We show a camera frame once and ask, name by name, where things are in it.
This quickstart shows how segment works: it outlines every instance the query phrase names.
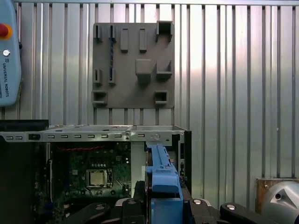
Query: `white label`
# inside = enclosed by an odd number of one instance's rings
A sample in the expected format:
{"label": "white label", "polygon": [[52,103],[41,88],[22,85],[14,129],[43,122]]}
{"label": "white label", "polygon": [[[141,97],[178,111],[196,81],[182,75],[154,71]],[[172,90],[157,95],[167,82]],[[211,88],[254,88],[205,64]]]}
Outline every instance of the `white label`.
{"label": "white label", "polygon": [[141,167],[141,180],[144,181],[145,180],[145,166]]}

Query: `wall-mounted holder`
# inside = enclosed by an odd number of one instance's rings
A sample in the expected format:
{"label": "wall-mounted holder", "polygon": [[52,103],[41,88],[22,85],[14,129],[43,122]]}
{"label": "wall-mounted holder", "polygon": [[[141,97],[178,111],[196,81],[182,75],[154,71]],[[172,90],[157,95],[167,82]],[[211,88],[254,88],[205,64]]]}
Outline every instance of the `wall-mounted holder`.
{"label": "wall-mounted holder", "polygon": [[171,21],[157,21],[156,24],[156,42],[159,37],[165,35],[170,42],[173,36],[173,25]]}
{"label": "wall-mounted holder", "polygon": [[98,43],[103,42],[103,28],[101,26],[93,26],[93,37]]}
{"label": "wall-mounted holder", "polygon": [[104,107],[108,103],[108,93],[100,90],[93,91],[93,106]]}
{"label": "wall-mounted holder", "polygon": [[103,83],[103,71],[101,69],[93,70],[93,83],[95,85],[102,85]]}
{"label": "wall-mounted holder", "polygon": [[174,106],[171,21],[96,23],[93,32],[94,107]]}
{"label": "wall-mounted holder", "polygon": [[172,76],[171,61],[166,68],[162,68],[159,64],[156,64],[156,78],[161,82],[166,82]]}
{"label": "wall-mounted holder", "polygon": [[154,102],[157,107],[162,107],[167,105],[168,102],[167,91],[155,91]]}

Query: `red cable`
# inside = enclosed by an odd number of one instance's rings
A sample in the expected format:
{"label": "red cable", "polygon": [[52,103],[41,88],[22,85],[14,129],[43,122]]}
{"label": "red cable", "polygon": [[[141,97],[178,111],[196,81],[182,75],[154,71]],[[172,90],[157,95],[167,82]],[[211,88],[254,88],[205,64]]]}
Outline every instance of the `red cable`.
{"label": "red cable", "polygon": [[91,147],[91,148],[60,148],[57,147],[59,150],[61,151],[84,151],[84,150],[95,150],[95,149],[99,149],[99,148],[104,148],[105,146],[95,146],[95,147]]}

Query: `screw hole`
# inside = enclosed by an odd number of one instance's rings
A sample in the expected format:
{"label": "screw hole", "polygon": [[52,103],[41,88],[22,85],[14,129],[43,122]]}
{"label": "screw hole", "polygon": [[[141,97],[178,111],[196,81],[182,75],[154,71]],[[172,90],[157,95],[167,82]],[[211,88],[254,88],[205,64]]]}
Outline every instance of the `screw hole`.
{"label": "screw hole", "polygon": [[280,194],[276,194],[276,195],[275,195],[275,198],[276,198],[277,200],[279,200],[279,199],[281,198],[281,195],[280,195]]}

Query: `yellow ring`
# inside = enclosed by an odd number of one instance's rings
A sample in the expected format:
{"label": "yellow ring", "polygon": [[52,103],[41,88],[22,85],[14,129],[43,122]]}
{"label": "yellow ring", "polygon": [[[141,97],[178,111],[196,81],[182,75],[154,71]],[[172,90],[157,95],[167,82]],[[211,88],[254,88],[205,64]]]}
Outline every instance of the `yellow ring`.
{"label": "yellow ring", "polygon": [[11,38],[11,36],[13,35],[13,29],[8,25],[3,23],[3,25],[5,25],[8,29],[8,34],[5,37],[0,37],[0,40],[7,40],[9,38]]}

